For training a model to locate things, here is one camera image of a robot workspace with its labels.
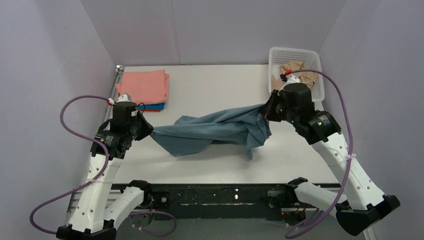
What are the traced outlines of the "grey-blue t shirt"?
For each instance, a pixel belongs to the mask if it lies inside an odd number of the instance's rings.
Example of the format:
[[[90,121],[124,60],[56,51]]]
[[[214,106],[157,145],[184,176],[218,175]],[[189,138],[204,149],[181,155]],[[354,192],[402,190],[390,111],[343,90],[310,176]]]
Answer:
[[[237,144],[245,146],[252,160],[252,150],[272,135],[261,107],[230,108],[201,117],[183,115],[173,125],[155,127],[150,136],[174,157],[200,153],[212,144]]]

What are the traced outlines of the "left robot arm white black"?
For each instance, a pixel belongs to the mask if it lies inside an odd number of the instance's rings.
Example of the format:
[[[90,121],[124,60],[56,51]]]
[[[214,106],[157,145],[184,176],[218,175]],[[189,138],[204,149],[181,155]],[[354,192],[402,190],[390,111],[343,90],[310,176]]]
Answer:
[[[73,215],[60,226],[60,240],[114,240],[131,210],[144,200],[149,183],[134,180],[127,192],[106,206],[115,175],[134,141],[148,137],[153,127],[131,101],[116,102],[112,117],[98,129],[90,149],[88,174]]]

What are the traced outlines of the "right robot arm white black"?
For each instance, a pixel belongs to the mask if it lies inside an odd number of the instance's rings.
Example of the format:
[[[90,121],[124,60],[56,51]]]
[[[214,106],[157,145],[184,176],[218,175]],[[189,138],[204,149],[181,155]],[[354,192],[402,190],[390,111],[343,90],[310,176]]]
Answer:
[[[357,158],[349,153],[341,128],[327,111],[315,109],[310,89],[303,83],[273,90],[259,109],[266,120],[286,121],[323,158],[340,183],[341,194],[319,187],[298,177],[285,184],[273,205],[304,203],[330,215],[350,235],[357,236],[397,209],[395,195],[385,194],[367,175]]]

